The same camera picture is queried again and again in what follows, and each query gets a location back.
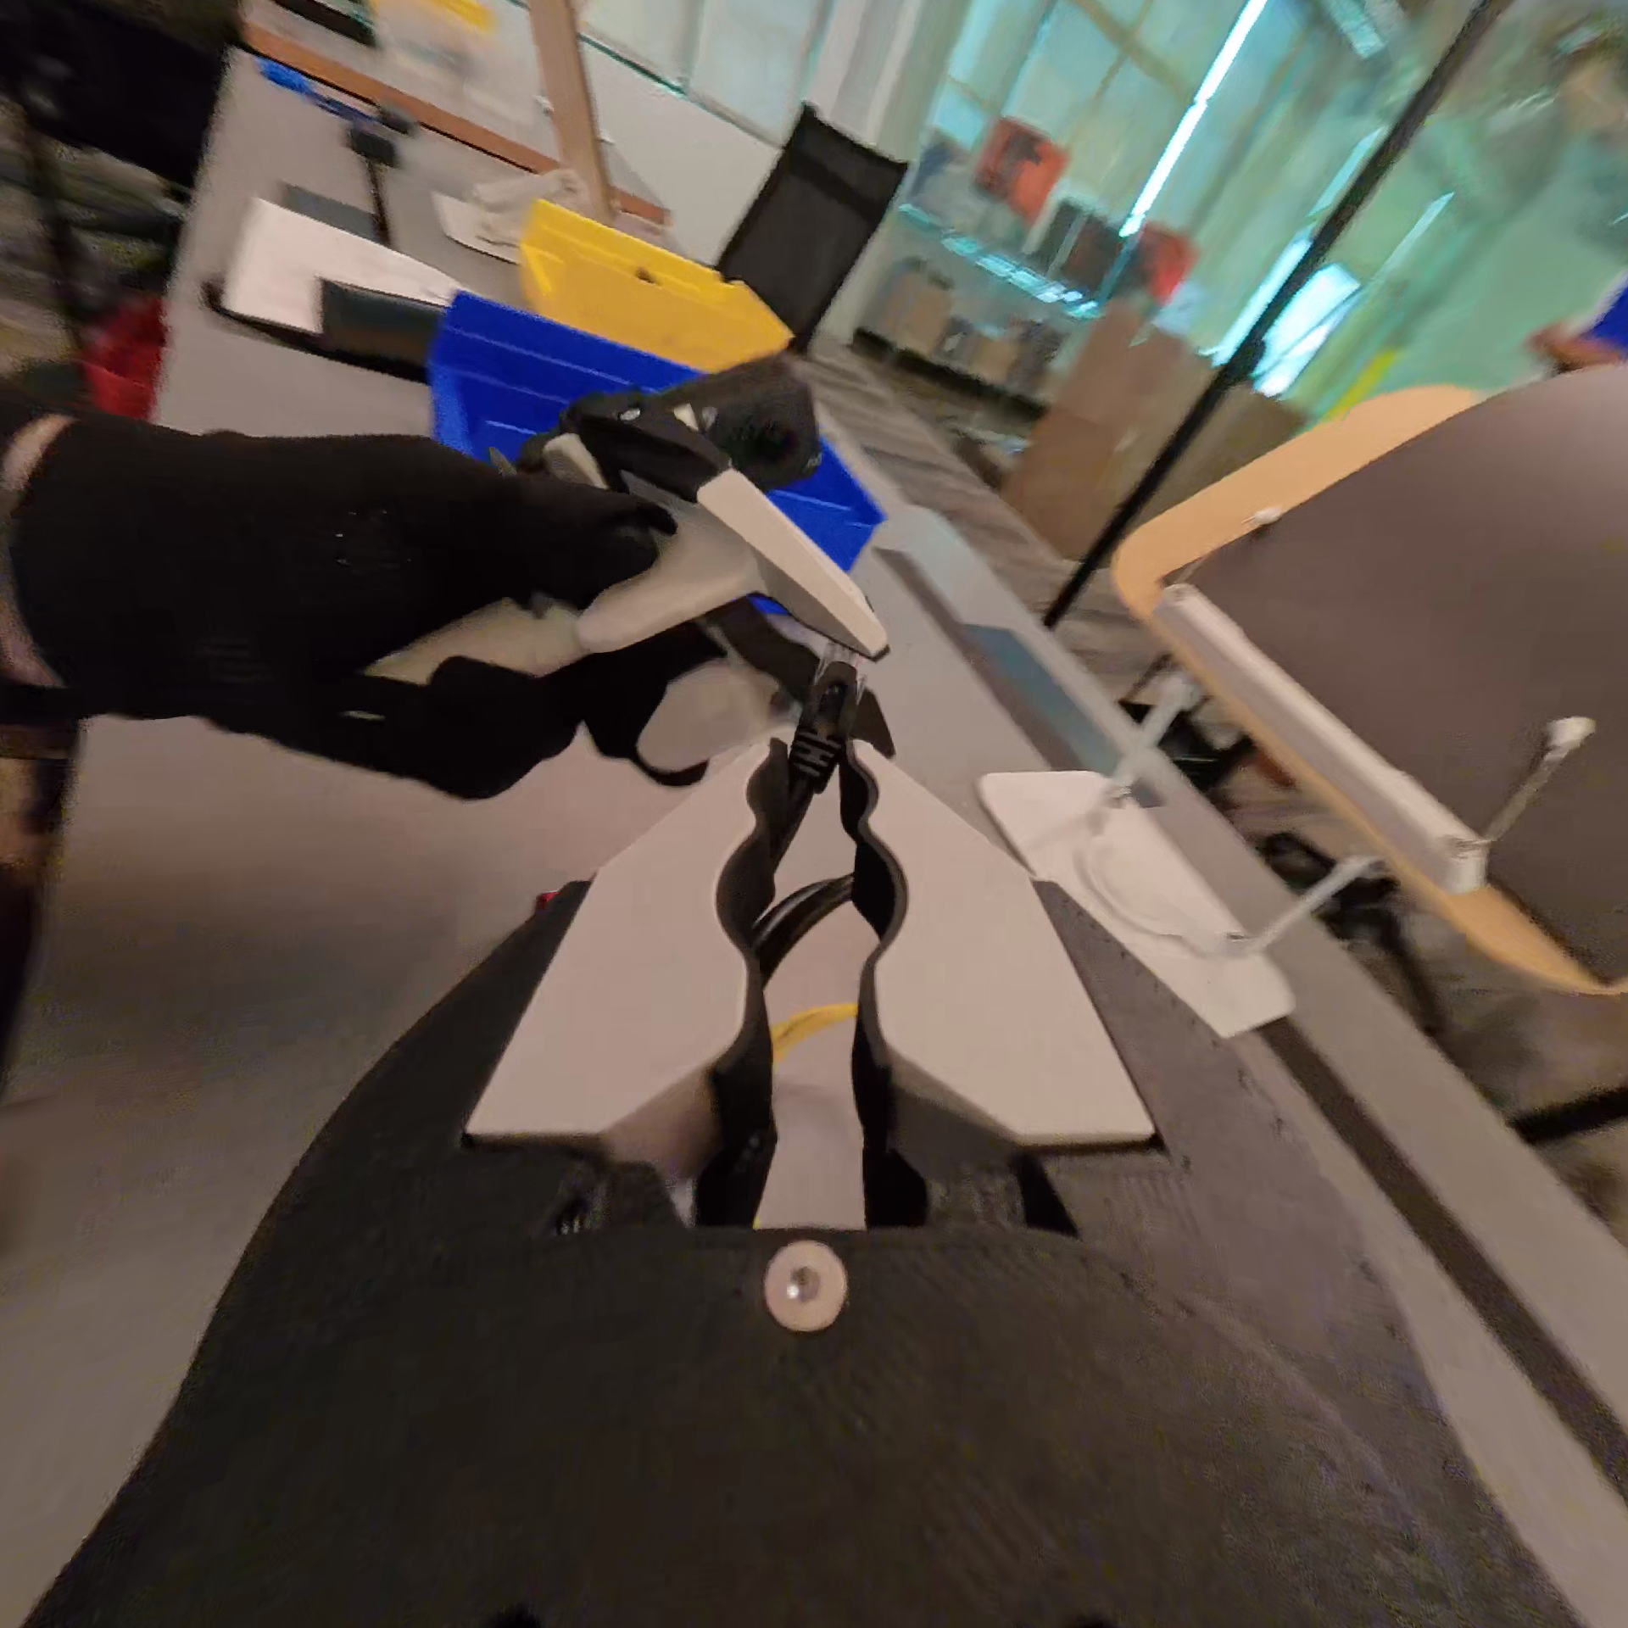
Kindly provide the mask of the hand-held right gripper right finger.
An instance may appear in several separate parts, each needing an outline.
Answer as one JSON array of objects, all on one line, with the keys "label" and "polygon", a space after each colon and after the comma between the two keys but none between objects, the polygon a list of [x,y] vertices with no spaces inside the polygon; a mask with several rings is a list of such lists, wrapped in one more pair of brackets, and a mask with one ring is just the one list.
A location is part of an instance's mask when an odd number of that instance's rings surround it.
[{"label": "hand-held right gripper right finger", "polygon": [[1047,1161],[1154,1150],[1043,884],[868,743],[840,806],[874,932],[852,1053],[866,1226],[922,1226],[957,1189],[1022,1211]]}]

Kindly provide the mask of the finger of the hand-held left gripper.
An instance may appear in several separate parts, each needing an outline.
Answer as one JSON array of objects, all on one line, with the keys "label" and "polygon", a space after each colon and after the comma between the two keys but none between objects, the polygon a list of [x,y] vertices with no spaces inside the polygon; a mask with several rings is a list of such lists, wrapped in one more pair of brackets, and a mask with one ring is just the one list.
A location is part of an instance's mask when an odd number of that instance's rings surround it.
[{"label": "finger of the hand-held left gripper", "polygon": [[865,590],[742,471],[703,481],[695,503],[723,529],[749,592],[775,600],[825,640],[868,661],[885,657],[889,635]]},{"label": "finger of the hand-held left gripper", "polygon": [[[751,600],[736,600],[718,609],[718,635],[736,655],[773,679],[781,713],[796,720],[824,657],[803,640],[788,635],[773,616]],[[879,752],[894,754],[894,737],[883,705],[870,687],[861,698],[859,719],[852,732]]]}]

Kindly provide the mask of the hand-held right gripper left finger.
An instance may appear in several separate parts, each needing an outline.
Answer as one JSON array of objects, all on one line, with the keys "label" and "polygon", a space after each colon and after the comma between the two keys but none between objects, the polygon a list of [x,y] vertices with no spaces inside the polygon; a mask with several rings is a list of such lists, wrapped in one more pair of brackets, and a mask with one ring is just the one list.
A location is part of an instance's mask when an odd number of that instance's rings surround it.
[{"label": "hand-held right gripper left finger", "polygon": [[749,1228],[777,1148],[757,921],[775,899],[786,745],[736,754],[604,863],[465,1133],[645,1165],[701,1224]]}]

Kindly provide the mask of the person's left hand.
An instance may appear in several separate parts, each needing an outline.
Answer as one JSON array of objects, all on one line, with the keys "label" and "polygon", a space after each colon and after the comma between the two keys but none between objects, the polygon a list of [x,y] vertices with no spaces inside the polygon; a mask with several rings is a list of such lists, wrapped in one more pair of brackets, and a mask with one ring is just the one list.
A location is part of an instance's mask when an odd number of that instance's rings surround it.
[{"label": "person's left hand", "polygon": [[422,689],[370,666],[500,600],[586,609],[675,527],[630,494],[502,473],[424,436],[62,414],[17,575],[64,724],[195,717],[459,798],[560,756],[599,702],[575,678],[456,661]]}]

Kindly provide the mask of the yellow plastic bin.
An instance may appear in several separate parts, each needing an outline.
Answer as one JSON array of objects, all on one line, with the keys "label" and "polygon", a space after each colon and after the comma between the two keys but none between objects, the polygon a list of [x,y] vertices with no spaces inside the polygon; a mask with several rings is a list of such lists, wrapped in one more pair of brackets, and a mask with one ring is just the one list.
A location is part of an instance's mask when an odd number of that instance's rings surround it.
[{"label": "yellow plastic bin", "polygon": [[543,198],[519,237],[519,282],[534,313],[701,373],[794,343],[747,284]]}]

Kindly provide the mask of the blue plastic bin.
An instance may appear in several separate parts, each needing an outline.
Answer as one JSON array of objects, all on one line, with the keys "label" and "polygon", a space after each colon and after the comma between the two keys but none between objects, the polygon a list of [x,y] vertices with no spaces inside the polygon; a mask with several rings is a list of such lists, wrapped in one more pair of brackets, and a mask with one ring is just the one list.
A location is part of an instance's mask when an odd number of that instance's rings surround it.
[{"label": "blue plastic bin", "polygon": [[[582,395],[656,393],[701,373],[565,323],[480,295],[458,295],[432,345],[426,377],[433,434],[489,460],[519,460],[523,443],[552,430]],[[885,508],[824,440],[822,460],[768,495],[837,566],[852,570],[885,522]]]}]

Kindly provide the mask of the black office chair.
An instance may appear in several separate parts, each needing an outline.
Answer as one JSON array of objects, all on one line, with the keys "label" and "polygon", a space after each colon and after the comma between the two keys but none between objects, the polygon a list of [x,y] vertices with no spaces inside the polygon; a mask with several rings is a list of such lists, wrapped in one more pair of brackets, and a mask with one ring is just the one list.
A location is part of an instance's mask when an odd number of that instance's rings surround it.
[{"label": "black office chair", "polygon": [[909,172],[803,103],[766,181],[727,239],[716,271],[746,284],[807,352]]}]

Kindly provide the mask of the dark tablet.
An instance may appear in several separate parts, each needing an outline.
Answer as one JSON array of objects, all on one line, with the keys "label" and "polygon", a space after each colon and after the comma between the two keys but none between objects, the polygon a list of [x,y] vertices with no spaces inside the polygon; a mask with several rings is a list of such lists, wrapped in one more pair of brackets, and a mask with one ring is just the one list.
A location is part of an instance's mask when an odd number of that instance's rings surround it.
[{"label": "dark tablet", "polygon": [[342,280],[320,280],[320,345],[348,364],[422,377],[446,306]]}]

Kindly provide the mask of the tilted board on stand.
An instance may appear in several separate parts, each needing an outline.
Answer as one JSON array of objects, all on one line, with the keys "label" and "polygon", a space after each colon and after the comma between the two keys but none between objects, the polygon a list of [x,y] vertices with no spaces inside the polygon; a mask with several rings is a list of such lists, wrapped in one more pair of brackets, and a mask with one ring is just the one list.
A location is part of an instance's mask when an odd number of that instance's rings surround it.
[{"label": "tilted board on stand", "polygon": [[487,222],[517,241],[534,206],[599,220],[640,241],[669,248],[669,213],[642,193],[640,180],[601,133],[601,111],[586,70],[575,3],[489,3],[493,29],[478,59],[474,87],[489,128],[515,150],[534,180],[498,181],[478,191]]}]

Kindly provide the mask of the cardboard box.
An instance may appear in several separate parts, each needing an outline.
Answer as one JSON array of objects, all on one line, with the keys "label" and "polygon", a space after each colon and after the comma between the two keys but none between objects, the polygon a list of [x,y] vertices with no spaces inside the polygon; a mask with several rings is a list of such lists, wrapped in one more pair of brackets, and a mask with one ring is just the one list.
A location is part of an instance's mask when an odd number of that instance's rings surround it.
[{"label": "cardboard box", "polygon": [[[1002,484],[1004,499],[1063,559],[1080,559],[1145,477],[1214,375],[1210,358],[1132,298],[1106,304]],[[1242,382],[1153,494],[1145,518],[1299,434],[1307,410]]]}]

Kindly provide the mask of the storage shelf rack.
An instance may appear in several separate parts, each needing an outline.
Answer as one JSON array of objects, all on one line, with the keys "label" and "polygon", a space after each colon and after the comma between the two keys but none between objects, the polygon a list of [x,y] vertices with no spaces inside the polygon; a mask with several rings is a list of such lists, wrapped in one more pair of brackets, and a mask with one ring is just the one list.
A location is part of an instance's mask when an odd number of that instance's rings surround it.
[{"label": "storage shelf rack", "polygon": [[1132,326],[1184,291],[1199,248],[1134,232],[1063,180],[1067,152],[1021,120],[980,148],[935,128],[889,215],[900,254],[861,321],[881,345],[980,384],[1039,397],[1108,310]]}]

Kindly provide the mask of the white paper sheet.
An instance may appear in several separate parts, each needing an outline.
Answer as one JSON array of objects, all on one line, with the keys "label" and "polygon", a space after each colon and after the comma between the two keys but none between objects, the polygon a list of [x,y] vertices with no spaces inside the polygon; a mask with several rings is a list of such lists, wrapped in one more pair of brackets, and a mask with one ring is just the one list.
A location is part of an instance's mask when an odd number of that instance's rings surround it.
[{"label": "white paper sheet", "polygon": [[450,306],[463,291],[456,278],[409,254],[255,198],[222,272],[218,298],[235,317],[316,336],[327,282],[435,308]]}]

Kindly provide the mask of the wooden side table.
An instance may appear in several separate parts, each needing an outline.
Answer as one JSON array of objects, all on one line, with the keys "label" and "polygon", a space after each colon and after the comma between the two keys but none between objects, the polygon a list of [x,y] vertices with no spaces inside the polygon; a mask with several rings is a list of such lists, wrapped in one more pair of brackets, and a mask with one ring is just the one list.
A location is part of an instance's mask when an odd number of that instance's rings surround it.
[{"label": "wooden side table", "polygon": [[[469,20],[454,16],[452,3],[368,3],[374,18],[370,46],[327,27],[318,18],[318,3],[240,3],[240,29],[257,53],[353,96],[392,103],[418,124],[511,165],[511,155],[528,152],[515,150],[493,131],[489,115],[471,94],[495,22],[487,7],[482,5],[482,18]],[[632,172],[642,193],[662,204]]]}]

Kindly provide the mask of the wood-rimmed dark board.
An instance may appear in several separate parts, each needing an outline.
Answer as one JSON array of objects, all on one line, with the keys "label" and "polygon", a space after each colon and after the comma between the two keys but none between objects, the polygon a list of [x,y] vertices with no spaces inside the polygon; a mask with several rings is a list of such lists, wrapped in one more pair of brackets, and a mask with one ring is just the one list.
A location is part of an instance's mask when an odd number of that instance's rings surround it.
[{"label": "wood-rimmed dark board", "polygon": [[1110,568],[1472,945],[1625,994],[1625,365],[1374,397],[1140,525]]}]

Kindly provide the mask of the black partition post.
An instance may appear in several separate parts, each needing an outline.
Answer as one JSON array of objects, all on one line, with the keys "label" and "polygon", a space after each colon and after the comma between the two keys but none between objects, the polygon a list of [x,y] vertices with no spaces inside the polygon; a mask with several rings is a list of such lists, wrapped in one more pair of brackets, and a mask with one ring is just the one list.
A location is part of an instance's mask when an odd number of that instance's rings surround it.
[{"label": "black partition post", "polygon": [[1049,631],[1067,620],[1091,579],[1108,564],[1128,536],[1134,522],[1143,516],[1160,486],[1184,458],[1197,436],[1221,410],[1234,388],[1249,382],[1266,351],[1266,341],[1281,315],[1299,295],[1311,276],[1331,254],[1335,243],[1346,233],[1363,206],[1374,196],[1400,155],[1413,144],[1415,135],[1426,124],[1439,101],[1446,96],[1456,77],[1465,70],[1485,35],[1495,27],[1509,1],[1467,3],[1461,25],[1429,72],[1418,81],[1394,120],[1374,137],[1361,152],[1363,163],[1350,172],[1348,183],[1331,204],[1318,213],[1316,230],[1305,248],[1288,263],[1281,276],[1273,278],[1270,297],[1253,315],[1251,325],[1229,347],[1210,382],[1195,397],[1192,408],[1173,427],[1169,438],[1151,456],[1147,469],[1132,484],[1127,497],[1114,508],[1099,535],[1091,540],[1080,562],[1058,588],[1043,614]]}]

